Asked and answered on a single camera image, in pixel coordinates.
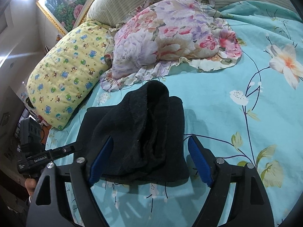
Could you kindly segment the person's left hand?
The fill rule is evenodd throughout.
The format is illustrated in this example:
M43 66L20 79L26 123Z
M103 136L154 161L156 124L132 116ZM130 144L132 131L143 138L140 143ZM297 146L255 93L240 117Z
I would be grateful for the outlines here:
M30 197L34 195L35 188L37 186L37 181L33 178L27 178L25 180L25 188Z

